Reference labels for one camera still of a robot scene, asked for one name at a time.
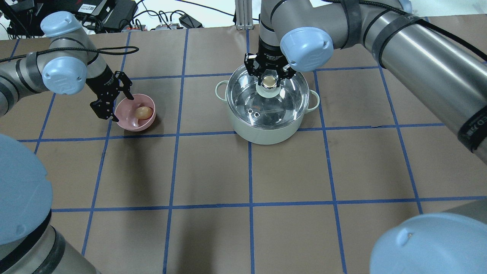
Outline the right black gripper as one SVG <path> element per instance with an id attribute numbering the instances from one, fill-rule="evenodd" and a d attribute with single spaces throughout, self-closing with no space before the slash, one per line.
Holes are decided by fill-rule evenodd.
<path id="1" fill-rule="evenodd" d="M 284 55 L 274 56 L 272 54 L 246 53 L 244 65 L 249 76 L 253 76 L 257 85 L 261 86 L 263 75 L 266 71 L 274 71 L 277 74 L 278 87 L 285 79 L 291 79 L 297 73 L 288 63 Z"/>

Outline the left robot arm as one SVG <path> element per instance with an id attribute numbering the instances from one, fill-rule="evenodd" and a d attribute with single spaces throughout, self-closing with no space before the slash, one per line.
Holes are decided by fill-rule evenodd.
<path id="1" fill-rule="evenodd" d="M 73 95 L 88 85 L 96 116 L 118 121 L 115 101 L 130 93 L 132 82 L 113 72 L 103 54 L 122 55 L 121 47 L 99 48 L 73 14 L 49 14 L 41 24 L 48 50 L 1 60 L 1 115 L 25 97 L 51 91 Z M 1 273 L 99 274 L 51 225 L 53 188 L 39 158 L 18 140 L 1 135 Z"/>

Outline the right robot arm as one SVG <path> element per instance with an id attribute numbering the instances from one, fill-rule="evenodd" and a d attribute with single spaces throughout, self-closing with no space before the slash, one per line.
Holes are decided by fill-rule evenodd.
<path id="1" fill-rule="evenodd" d="M 408 0 L 264 0 L 259 48 L 244 65 L 277 84 L 323 66 L 334 49 L 363 45 L 466 149 L 486 161 L 486 55 L 412 14 Z M 421 214 L 385 232 L 371 274 L 485 274 L 486 200 Z"/>

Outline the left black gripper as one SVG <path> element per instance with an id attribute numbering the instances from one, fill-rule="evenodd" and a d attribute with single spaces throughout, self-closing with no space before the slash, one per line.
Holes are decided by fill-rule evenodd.
<path id="1" fill-rule="evenodd" d="M 134 100 L 131 94 L 132 81 L 122 71 L 104 71 L 99 76 L 90 79 L 90 89 L 97 99 L 90 103 L 90 107 L 98 118 L 109 118 L 115 123 L 119 119 L 114 114 L 115 101 L 122 92 L 128 100 Z"/>

